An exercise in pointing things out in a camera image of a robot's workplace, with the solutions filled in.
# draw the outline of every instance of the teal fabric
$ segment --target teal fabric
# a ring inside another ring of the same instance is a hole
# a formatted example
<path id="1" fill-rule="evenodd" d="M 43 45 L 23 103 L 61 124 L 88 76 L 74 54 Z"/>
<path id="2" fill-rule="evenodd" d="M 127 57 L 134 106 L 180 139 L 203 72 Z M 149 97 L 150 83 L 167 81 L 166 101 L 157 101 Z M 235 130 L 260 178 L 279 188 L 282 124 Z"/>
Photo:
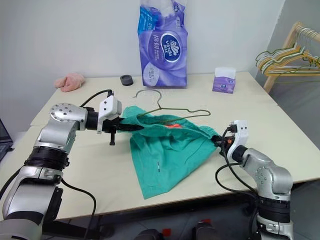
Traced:
<path id="1" fill-rule="evenodd" d="M 182 119 L 167 125 L 159 121 L 176 119 L 174 115 L 153 116 L 137 106 L 127 107 L 121 123 L 138 124 L 144 129 L 132 132 L 130 147 L 135 171 L 144 199 L 166 193 L 198 168 L 216 150 L 211 141 L 218 135 L 208 126 L 196 126 Z"/>

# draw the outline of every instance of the hanger hook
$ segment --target hanger hook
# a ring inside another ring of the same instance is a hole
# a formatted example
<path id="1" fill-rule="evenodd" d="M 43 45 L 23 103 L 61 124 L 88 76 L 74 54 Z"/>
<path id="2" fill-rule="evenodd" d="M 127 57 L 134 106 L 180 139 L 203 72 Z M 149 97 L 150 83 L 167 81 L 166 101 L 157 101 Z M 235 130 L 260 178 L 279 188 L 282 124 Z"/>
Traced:
<path id="1" fill-rule="evenodd" d="M 161 94 L 161 92 L 158 91 L 158 90 L 155 90 L 155 89 L 142 89 L 142 90 L 137 91 L 136 94 L 135 94 L 135 96 L 134 96 L 133 98 L 138 97 L 139 93 L 145 92 L 145 91 L 153 91 L 153 92 L 157 92 L 157 93 L 159 94 L 159 98 L 158 98 L 158 100 L 156 101 L 156 104 L 158 105 L 158 107 L 159 107 L 160 109 L 162 109 L 162 107 L 160 106 L 160 103 L 159 103 L 159 101 L 162 99 L 162 94 Z"/>

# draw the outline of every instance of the white table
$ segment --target white table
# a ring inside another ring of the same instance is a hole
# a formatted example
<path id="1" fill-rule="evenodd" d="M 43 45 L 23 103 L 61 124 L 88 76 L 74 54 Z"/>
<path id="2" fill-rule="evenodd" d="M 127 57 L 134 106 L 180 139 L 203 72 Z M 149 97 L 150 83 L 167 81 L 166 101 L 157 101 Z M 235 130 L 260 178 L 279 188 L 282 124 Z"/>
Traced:
<path id="1" fill-rule="evenodd" d="M 255 148 L 287 168 L 295 183 L 319 179 L 320 151 L 296 124 L 273 101 L 248 72 L 236 75 L 233 94 L 212 92 L 213 74 L 197 74 L 188 77 L 186 89 L 160 89 L 162 105 L 192 110 L 208 109 L 209 117 L 190 118 L 195 124 L 208 125 L 218 133 L 225 130 L 230 121 L 247 120 L 249 140 L 247 147 Z M 32 151 L 33 144 L 49 119 L 49 109 L 56 103 L 80 105 L 88 97 L 103 89 L 112 89 L 122 102 L 122 107 L 138 105 L 145 110 L 156 107 L 158 95 L 143 89 L 141 77 L 134 77 L 134 84 L 122 86 L 118 77 L 91 78 L 80 89 L 52 95 L 34 118 L 30 129 L 20 141 L 11 157 L 0 164 L 1 185 L 22 166 Z M 99 108 L 105 96 L 98 96 L 87 106 Z M 183 116 L 180 112 L 170 112 Z M 187 178 L 168 193 L 144 200 L 130 153 L 130 133 L 117 133 L 115 146 L 109 146 L 109 134 L 95 131 L 78 131 L 69 155 L 70 166 L 63 171 L 63 178 L 71 185 L 91 192 L 97 200 L 97 214 L 140 209 L 161 204 L 192 200 L 208 196 L 228 194 L 215 182 L 216 170 L 225 164 L 216 150 L 214 154 Z M 254 181 L 241 169 L 238 174 L 255 186 Z M 234 189 L 245 190 L 230 173 L 220 174 L 221 181 Z M 62 204 L 58 219 L 87 216 L 92 211 L 92 200 L 83 193 L 63 187 Z"/>

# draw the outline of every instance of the vinda logo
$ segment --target vinda logo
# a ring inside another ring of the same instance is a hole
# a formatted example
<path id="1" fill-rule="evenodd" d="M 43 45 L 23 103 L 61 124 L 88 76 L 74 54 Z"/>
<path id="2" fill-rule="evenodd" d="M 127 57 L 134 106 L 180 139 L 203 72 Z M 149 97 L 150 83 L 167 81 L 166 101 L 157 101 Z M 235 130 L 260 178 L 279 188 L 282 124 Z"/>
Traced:
<path id="1" fill-rule="evenodd" d="M 165 60 L 169 63 L 178 61 L 181 53 L 178 40 L 172 34 L 165 33 L 161 36 L 160 42 Z"/>

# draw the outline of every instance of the wire hanger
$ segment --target wire hanger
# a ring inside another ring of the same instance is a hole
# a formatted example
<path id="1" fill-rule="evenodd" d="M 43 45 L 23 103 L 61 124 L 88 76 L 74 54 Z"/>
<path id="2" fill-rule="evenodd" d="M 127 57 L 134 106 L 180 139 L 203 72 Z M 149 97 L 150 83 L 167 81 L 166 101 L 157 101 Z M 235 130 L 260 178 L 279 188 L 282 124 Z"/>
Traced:
<path id="1" fill-rule="evenodd" d="M 133 98 L 136 98 L 139 93 L 141 92 L 144 92 L 144 91 L 153 91 L 153 92 L 156 92 L 159 94 L 159 98 L 158 100 L 156 101 L 157 105 L 158 105 L 158 108 L 154 109 L 154 110 L 151 110 L 151 111 L 148 111 L 148 112 L 145 112 L 145 113 L 142 113 L 142 114 L 138 114 L 137 115 L 137 118 L 140 118 L 140 117 L 143 117 L 147 114 L 150 114 L 150 113 L 153 113 L 153 112 L 156 112 L 156 111 L 160 111 L 160 110 L 178 110 L 178 111 L 188 111 L 189 113 L 197 113 L 197 112 L 206 112 L 207 114 L 199 114 L 199 115 L 192 115 L 192 116 L 185 116 L 185 117 L 179 117 L 179 118 L 175 118 L 175 119 L 170 119 L 170 120 L 164 120 L 164 121 L 158 121 L 158 122 L 153 122 L 153 123 L 148 123 L 148 124 L 163 124 L 163 123 L 168 123 L 168 122 L 174 122 L 174 121 L 178 121 L 178 120 L 182 120 L 182 119 L 189 119 L 189 118 L 195 118 L 195 117 L 205 117 L 205 116 L 210 116 L 211 115 L 211 112 L 209 112 L 208 110 L 204 110 L 204 109 L 198 109 L 198 110 L 194 110 L 194 111 L 191 111 L 187 108 L 175 108 L 175 107 L 162 107 L 159 103 L 159 101 L 162 99 L 162 94 L 160 91 L 158 90 L 155 90 L 155 89 L 143 89 L 143 90 L 139 90 L 136 92 L 135 96 Z"/>

